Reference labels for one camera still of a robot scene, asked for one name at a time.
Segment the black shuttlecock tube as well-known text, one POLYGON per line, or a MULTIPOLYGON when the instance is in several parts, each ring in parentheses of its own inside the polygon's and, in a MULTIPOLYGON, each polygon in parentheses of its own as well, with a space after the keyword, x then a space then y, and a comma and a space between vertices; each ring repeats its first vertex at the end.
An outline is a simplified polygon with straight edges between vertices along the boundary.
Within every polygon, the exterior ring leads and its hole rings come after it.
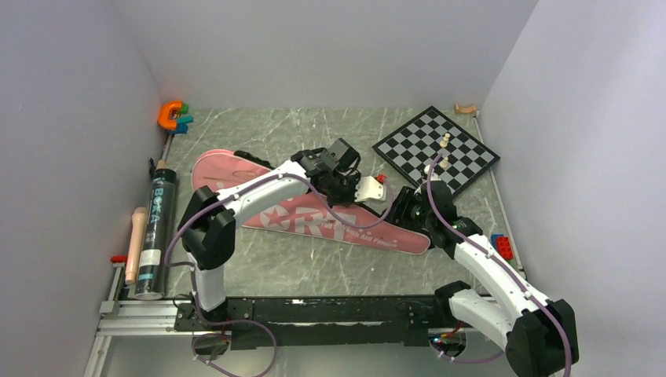
POLYGON ((135 283, 134 297, 137 300, 159 300, 165 295, 164 254, 174 228, 176 191, 177 173, 166 167, 157 169, 152 180, 145 237, 135 283))

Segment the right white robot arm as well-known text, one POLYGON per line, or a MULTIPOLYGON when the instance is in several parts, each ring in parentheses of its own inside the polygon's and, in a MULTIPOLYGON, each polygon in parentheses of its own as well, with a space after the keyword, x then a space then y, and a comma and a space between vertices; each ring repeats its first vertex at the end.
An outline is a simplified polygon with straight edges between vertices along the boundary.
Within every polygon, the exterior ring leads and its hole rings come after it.
POLYGON ((572 306, 548 298, 520 276, 472 219, 458 215, 443 181, 403 187, 388 219, 424 231, 495 300, 487 302, 462 281, 446 284, 434 292, 432 312, 439 324, 461 321, 476 328, 503 351, 517 376, 570 375, 580 358, 572 306))

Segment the pink racket bag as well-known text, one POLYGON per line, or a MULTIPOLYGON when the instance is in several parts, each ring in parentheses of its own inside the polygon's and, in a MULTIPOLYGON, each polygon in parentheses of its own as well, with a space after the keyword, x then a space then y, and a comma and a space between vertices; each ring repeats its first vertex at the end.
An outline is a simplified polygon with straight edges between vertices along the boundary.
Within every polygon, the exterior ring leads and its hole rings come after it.
MULTIPOLYGON (((194 189, 207 186, 212 191, 218 191, 243 184, 270 171, 269 167, 243 158, 236 152, 213 149, 196 160, 191 182, 194 189)), ((422 254, 430 249, 427 236, 387 221, 370 229, 350 228, 335 219, 312 193, 284 200, 250 218, 244 226, 406 254, 422 254)))

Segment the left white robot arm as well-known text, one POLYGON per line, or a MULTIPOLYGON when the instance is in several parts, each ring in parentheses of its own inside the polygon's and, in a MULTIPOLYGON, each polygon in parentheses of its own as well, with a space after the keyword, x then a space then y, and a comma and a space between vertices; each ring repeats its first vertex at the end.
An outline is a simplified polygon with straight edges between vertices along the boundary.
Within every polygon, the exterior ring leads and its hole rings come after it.
POLYGON ((356 149, 339 138, 327 148, 296 152, 274 170, 218 192, 197 189, 181 219, 181 240, 193 268, 195 320, 207 330, 226 316, 224 265, 236 246, 236 230, 280 202, 313 192, 329 206, 350 205, 360 180, 356 149))

